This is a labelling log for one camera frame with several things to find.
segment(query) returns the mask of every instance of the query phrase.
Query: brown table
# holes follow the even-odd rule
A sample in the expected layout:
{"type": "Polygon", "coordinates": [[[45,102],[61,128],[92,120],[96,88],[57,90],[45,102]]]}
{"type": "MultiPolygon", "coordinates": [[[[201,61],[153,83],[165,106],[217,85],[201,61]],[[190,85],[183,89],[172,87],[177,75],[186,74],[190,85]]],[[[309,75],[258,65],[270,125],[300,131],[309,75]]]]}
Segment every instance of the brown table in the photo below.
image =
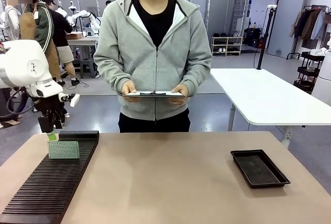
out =
{"type": "MultiPolygon", "coordinates": [[[[47,153],[34,135],[0,167],[0,211],[47,153]]],[[[101,134],[62,224],[329,224],[331,197],[268,132],[101,134]],[[250,189],[231,150],[264,149],[292,182],[250,189]]]]}

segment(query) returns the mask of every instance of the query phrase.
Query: beige shorts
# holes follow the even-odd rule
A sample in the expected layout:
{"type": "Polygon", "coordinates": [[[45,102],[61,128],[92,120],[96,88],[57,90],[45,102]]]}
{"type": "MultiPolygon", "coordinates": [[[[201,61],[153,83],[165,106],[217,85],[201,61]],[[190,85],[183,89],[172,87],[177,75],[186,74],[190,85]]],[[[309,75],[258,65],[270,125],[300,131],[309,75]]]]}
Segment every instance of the beige shorts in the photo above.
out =
{"type": "Polygon", "coordinates": [[[68,64],[73,61],[73,55],[70,46],[57,47],[60,61],[64,64],[68,64]]]}

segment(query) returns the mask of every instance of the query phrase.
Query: striped sleeve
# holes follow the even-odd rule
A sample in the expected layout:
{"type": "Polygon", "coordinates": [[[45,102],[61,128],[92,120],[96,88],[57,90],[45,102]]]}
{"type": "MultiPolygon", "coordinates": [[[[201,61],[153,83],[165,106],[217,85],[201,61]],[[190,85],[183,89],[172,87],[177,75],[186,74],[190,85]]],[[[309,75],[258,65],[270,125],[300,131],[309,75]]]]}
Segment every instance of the striped sleeve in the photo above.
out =
{"type": "Polygon", "coordinates": [[[36,29],[36,41],[40,44],[43,52],[46,52],[53,38],[53,20],[49,11],[41,7],[38,9],[39,24],[36,29]]]}

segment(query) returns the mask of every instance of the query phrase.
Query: clipboard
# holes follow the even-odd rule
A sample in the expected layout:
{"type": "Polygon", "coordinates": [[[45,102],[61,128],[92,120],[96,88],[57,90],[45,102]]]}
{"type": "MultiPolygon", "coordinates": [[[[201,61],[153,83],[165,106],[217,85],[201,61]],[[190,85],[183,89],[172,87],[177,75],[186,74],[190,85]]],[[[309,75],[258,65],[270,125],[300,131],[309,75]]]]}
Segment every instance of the clipboard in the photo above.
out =
{"type": "Polygon", "coordinates": [[[129,93],[125,97],[185,97],[181,93],[173,93],[171,91],[137,91],[129,93]]]}

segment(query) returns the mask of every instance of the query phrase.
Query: white table leg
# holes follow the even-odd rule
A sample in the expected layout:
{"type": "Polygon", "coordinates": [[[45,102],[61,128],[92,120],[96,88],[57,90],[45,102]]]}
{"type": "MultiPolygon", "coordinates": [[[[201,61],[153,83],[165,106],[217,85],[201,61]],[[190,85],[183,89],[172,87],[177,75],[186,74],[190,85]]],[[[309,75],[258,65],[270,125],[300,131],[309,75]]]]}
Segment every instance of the white table leg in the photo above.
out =
{"type": "Polygon", "coordinates": [[[233,120],[234,120],[234,113],[236,112],[236,106],[232,104],[230,108],[230,116],[229,116],[229,123],[228,123],[228,132],[232,131],[233,127],[233,120]]]}
{"type": "Polygon", "coordinates": [[[292,132],[293,132],[293,127],[292,126],[286,126],[284,133],[283,133],[283,138],[281,140],[281,143],[288,149],[292,137],[292,132]]]}

